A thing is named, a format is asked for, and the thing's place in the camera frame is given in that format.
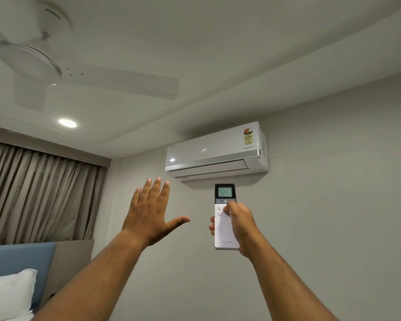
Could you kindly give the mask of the person's left hand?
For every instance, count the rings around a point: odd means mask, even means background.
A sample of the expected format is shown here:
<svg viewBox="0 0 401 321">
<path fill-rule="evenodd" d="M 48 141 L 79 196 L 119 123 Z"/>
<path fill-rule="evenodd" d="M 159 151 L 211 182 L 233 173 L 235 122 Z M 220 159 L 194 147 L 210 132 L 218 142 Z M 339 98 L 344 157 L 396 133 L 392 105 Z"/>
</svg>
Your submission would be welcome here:
<svg viewBox="0 0 401 321">
<path fill-rule="evenodd" d="M 123 222 L 122 233 L 128 235 L 140 250 L 154 245 L 169 235 L 165 233 L 164 224 L 166 208 L 170 195 L 170 183 L 161 184 L 161 210 L 155 210 L 150 205 L 150 189 L 155 179 L 147 179 L 141 187 L 139 203 L 133 211 L 128 211 Z"/>
</svg>

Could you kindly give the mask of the person's right hand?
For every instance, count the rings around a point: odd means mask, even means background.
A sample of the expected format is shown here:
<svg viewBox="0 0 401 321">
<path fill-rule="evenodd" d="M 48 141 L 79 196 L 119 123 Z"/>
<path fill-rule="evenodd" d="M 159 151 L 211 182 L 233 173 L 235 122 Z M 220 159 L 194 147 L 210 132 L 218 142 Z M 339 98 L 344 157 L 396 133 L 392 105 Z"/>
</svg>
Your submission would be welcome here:
<svg viewBox="0 0 401 321">
<path fill-rule="evenodd" d="M 211 234 L 215 235 L 214 226 L 215 217 L 210 219 L 209 230 Z M 239 243 L 239 252 L 246 258 L 251 258 L 252 248 L 258 240 L 262 239 L 262 234 L 259 231 L 254 216 L 246 206 L 241 204 L 241 216 L 239 218 L 230 218 L 232 223 L 233 233 Z"/>
</svg>

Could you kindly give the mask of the white air conditioner remote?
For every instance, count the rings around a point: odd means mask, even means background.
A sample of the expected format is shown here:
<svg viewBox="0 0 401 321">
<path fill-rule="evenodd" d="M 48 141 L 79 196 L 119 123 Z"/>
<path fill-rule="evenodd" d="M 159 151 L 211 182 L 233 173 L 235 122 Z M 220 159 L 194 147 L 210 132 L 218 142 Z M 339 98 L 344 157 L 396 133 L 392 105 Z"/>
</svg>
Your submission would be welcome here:
<svg viewBox="0 0 401 321">
<path fill-rule="evenodd" d="M 233 233 L 230 216 L 224 213 L 223 208 L 229 201 L 237 202 L 235 185 L 233 183 L 215 184 L 215 249 L 239 250 L 239 243 Z"/>
</svg>

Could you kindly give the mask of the person's left forearm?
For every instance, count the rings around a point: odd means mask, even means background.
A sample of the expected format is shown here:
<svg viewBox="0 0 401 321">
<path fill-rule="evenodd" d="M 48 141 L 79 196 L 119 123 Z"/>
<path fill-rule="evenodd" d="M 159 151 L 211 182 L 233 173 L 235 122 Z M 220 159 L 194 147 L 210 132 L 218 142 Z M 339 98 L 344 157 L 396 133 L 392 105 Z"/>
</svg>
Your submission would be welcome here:
<svg viewBox="0 0 401 321">
<path fill-rule="evenodd" d="M 121 231 L 32 321 L 109 321 L 143 250 L 146 234 Z"/>
</svg>

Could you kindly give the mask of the person's right forearm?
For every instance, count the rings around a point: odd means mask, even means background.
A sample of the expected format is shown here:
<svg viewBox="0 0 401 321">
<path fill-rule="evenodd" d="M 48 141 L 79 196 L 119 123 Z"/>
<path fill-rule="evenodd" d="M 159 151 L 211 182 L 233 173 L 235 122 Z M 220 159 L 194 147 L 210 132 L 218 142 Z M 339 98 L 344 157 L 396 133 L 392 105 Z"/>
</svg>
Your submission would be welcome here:
<svg viewBox="0 0 401 321">
<path fill-rule="evenodd" d="M 247 247 L 272 321 L 339 321 L 265 240 Z"/>
</svg>

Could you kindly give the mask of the brown pleated curtain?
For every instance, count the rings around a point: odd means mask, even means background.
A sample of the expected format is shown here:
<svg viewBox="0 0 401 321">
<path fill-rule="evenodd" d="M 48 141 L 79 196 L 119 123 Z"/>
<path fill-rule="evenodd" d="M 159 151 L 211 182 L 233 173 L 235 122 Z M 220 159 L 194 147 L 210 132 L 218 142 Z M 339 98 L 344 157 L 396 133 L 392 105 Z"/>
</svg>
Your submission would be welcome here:
<svg viewBox="0 0 401 321">
<path fill-rule="evenodd" d="M 107 170 L 0 143 L 0 245 L 92 239 Z"/>
</svg>

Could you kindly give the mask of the blue and beige headboard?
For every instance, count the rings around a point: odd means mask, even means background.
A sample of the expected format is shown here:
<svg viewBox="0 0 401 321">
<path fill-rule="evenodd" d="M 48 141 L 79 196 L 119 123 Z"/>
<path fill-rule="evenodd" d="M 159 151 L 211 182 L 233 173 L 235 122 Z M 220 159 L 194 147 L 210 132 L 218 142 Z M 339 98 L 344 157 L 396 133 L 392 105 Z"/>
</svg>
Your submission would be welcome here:
<svg viewBox="0 0 401 321">
<path fill-rule="evenodd" d="M 94 239 L 0 245 L 0 276 L 37 270 L 32 312 L 6 321 L 28 321 L 90 261 Z"/>
</svg>

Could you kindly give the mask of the white pillow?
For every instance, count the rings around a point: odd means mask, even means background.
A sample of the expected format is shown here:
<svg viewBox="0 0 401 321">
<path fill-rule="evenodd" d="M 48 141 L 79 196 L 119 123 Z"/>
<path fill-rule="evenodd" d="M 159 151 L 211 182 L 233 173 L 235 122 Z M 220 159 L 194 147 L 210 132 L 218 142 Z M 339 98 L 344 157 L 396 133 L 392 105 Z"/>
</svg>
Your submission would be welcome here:
<svg viewBox="0 0 401 321">
<path fill-rule="evenodd" d="M 0 276 L 0 321 L 22 317 L 32 312 L 37 270 Z"/>
</svg>

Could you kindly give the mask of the white ceiling fan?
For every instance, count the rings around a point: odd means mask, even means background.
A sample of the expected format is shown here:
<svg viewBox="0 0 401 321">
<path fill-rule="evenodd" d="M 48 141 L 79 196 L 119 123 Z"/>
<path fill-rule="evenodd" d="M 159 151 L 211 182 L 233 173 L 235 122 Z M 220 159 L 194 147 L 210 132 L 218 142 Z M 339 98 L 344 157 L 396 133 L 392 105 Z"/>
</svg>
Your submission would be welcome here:
<svg viewBox="0 0 401 321">
<path fill-rule="evenodd" d="M 42 113 L 47 88 L 60 83 L 121 91 L 175 100 L 179 80 L 127 70 L 57 60 L 48 40 L 71 25 L 68 16 L 53 3 L 36 2 L 40 37 L 11 42 L 0 32 L 0 60 L 13 71 L 13 98 L 17 107 Z"/>
</svg>

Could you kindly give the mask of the white wall air conditioner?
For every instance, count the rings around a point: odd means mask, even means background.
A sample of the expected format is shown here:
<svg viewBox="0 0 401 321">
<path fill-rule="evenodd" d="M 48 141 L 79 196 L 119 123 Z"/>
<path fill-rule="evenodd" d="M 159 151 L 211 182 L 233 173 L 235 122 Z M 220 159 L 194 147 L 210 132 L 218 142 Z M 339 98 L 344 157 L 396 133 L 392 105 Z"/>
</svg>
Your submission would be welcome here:
<svg viewBox="0 0 401 321">
<path fill-rule="evenodd" d="M 180 181 L 269 170 L 267 136 L 258 121 L 170 145 L 165 171 Z"/>
</svg>

